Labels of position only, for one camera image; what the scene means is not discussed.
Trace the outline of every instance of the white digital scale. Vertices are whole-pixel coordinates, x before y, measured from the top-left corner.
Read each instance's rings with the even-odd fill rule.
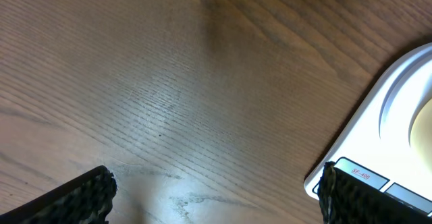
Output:
[[[432,172],[410,148],[411,127],[431,98],[429,43],[405,54],[384,72],[306,178],[307,194],[318,199],[324,164],[334,161],[335,167],[431,217]]]

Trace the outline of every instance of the scale weighing plate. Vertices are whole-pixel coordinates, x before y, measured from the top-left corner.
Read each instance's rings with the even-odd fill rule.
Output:
[[[384,72],[306,178],[307,194],[318,199],[324,164],[334,161],[356,179],[432,217],[432,171],[410,147],[411,127],[430,99],[432,43],[405,54]]]

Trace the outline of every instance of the wooden table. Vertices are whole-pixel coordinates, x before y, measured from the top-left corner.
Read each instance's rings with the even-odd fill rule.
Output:
[[[322,223],[303,180],[431,2],[0,0],[0,213],[106,165],[112,223]]]

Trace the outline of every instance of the light blue label panel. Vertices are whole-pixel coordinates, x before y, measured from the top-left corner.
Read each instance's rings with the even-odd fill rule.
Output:
[[[350,174],[352,177],[355,177],[363,183],[376,188],[377,190],[381,189],[388,182],[388,179],[381,177],[380,175],[373,173],[372,171],[361,167],[344,157],[337,161],[335,167]]]
[[[385,193],[392,197],[396,197],[396,200],[401,200],[405,204],[408,204],[408,206],[410,205],[419,209],[426,215],[432,211],[431,201],[407,190],[399,184],[393,184],[387,191],[385,191]]]

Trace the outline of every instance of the scale platform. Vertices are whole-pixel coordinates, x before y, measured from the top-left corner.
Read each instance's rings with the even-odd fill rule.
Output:
[[[410,147],[411,127],[430,99],[432,43],[405,54],[384,72],[304,181],[307,194],[318,199],[324,164],[334,161],[356,179],[431,217],[432,172]]]

